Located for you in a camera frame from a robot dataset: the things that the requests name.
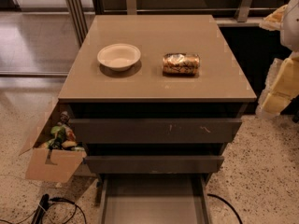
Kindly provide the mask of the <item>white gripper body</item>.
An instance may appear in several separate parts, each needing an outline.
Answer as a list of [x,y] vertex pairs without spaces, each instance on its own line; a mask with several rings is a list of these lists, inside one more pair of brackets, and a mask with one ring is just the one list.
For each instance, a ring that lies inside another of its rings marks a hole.
[[280,30],[281,44],[292,50],[299,50],[299,0],[290,0],[284,10]]

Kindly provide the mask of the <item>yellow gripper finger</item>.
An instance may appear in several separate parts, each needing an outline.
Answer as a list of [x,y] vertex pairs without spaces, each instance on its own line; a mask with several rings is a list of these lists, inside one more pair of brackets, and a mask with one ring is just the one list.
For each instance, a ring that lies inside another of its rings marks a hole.
[[273,13],[263,18],[259,26],[268,31],[279,31],[282,23],[283,14],[286,8],[286,5],[279,7]]
[[299,52],[292,52],[285,60],[275,58],[270,65],[256,108],[256,115],[271,119],[299,95]]

